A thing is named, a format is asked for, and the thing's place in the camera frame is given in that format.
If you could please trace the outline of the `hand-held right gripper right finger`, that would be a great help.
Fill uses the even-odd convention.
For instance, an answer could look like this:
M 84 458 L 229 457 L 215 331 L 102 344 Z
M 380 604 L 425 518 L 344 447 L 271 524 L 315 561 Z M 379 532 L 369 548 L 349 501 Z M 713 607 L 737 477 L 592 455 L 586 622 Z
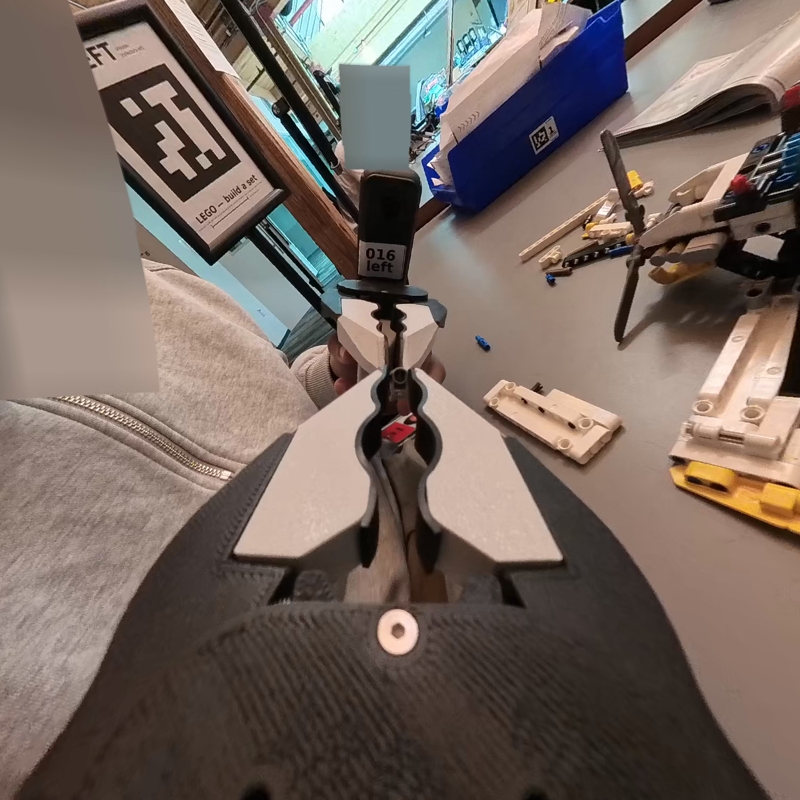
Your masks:
M 421 369 L 408 544 L 415 602 L 522 602 L 515 578 L 563 565 L 563 553 L 503 435 Z

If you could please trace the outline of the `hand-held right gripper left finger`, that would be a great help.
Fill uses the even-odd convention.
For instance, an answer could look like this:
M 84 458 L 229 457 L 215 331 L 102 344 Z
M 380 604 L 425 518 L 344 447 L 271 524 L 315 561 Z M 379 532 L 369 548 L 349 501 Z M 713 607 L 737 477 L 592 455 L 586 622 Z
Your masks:
M 376 370 L 300 425 L 233 555 L 239 562 L 318 570 L 355 602 L 395 599 L 395 500 L 375 462 L 386 370 Z

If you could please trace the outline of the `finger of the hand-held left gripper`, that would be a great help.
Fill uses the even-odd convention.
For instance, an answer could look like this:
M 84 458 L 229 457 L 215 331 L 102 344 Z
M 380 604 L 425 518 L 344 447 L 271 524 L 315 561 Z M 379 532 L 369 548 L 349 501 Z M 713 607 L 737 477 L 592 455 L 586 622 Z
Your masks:
M 376 303 L 358 298 L 344 298 L 337 320 L 338 341 L 368 375 L 386 366 L 387 342 L 381 329 Z
M 421 367 L 433 349 L 438 324 L 425 303 L 399 303 L 390 312 L 390 371 Z

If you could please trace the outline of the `white lego panel assembly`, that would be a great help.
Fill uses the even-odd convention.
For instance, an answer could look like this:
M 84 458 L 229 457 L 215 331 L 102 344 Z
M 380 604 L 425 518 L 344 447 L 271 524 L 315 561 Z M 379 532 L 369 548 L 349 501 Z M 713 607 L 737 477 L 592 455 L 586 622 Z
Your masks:
M 502 380 L 484 405 L 526 434 L 578 465 L 586 465 L 622 428 L 623 420 L 573 395 Z

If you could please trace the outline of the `person's left forearm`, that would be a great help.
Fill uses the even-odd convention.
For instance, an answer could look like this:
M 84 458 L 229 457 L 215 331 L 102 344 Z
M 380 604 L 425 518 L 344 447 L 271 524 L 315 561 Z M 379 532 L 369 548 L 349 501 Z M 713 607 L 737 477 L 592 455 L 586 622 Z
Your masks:
M 293 430 L 336 398 L 331 355 L 316 346 L 289 362 L 250 315 L 212 283 L 142 260 L 159 388 L 142 408 L 204 435 Z

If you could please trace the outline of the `pile of loose lego pieces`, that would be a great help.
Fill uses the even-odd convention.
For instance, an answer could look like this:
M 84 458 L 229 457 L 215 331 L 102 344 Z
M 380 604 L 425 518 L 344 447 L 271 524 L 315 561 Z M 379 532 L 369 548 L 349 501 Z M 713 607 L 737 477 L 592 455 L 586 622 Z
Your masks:
M 562 240 L 575 231 L 581 232 L 581 242 L 566 253 Z M 526 247 L 518 259 L 522 264 L 537 263 L 548 285 L 555 285 L 559 278 L 568 277 L 585 265 L 629 255 L 640 236 L 625 215 L 618 190 L 611 188 Z

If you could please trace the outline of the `lego helicopter model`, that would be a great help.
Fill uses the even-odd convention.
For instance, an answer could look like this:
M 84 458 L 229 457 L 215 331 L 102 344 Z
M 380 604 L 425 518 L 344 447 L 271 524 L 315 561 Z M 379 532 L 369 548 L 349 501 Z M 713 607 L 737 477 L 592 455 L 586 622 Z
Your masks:
M 745 280 L 736 321 L 670 452 L 676 487 L 791 534 L 799 532 L 799 88 L 782 96 L 781 127 L 744 155 L 705 168 L 645 209 L 618 141 L 601 134 L 634 235 L 614 323 L 625 338 L 639 271 L 677 285 L 714 269 Z

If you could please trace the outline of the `person's left hand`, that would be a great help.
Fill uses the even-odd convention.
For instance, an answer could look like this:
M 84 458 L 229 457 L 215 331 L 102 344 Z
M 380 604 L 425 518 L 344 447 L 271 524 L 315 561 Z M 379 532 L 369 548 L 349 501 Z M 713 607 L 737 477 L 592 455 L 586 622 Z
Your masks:
M 330 337 L 327 343 L 327 350 L 335 395 L 342 396 L 357 384 L 361 367 L 345 345 L 340 343 L 337 335 Z

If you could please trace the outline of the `blue plastic bin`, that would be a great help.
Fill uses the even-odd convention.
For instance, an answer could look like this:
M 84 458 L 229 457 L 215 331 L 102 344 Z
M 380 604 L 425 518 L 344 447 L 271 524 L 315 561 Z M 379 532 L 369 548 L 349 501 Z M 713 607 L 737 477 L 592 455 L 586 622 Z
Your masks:
M 443 165 L 439 148 L 425 155 L 434 198 L 478 213 L 625 94 L 621 5 L 592 15 L 572 43 L 445 154 Z

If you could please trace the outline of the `white paper packaging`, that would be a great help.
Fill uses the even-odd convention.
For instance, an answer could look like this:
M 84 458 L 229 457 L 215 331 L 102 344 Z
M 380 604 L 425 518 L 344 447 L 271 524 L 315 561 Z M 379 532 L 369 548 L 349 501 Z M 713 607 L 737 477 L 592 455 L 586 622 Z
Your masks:
M 591 12 L 567 2 L 509 1 L 505 34 L 453 87 L 439 149 L 448 153 L 580 35 Z

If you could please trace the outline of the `framed marker sign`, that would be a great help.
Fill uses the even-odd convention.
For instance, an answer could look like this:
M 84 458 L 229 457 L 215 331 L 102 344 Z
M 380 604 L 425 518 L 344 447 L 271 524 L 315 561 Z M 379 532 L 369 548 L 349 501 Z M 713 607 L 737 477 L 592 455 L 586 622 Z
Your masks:
M 75 14 L 127 182 L 208 264 L 289 196 L 152 2 Z

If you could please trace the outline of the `white paper notice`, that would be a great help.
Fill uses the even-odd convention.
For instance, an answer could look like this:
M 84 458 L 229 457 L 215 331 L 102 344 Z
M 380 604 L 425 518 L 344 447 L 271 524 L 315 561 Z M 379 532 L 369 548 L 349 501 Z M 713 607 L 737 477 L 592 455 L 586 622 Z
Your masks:
M 186 30 L 191 40 L 197 45 L 205 56 L 205 59 L 213 67 L 214 71 L 220 74 L 230 75 L 239 81 L 238 73 L 214 42 L 205 26 L 195 15 L 186 1 L 165 1 L 175 15 L 182 27 Z

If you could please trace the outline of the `open instruction booklet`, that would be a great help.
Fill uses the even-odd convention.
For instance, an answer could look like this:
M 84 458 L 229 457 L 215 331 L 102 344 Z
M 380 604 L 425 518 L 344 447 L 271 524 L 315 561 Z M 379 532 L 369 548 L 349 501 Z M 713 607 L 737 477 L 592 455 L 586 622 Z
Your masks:
M 774 115 L 799 81 L 799 14 L 741 50 L 695 63 L 615 133 L 622 148 L 691 135 L 758 111 Z

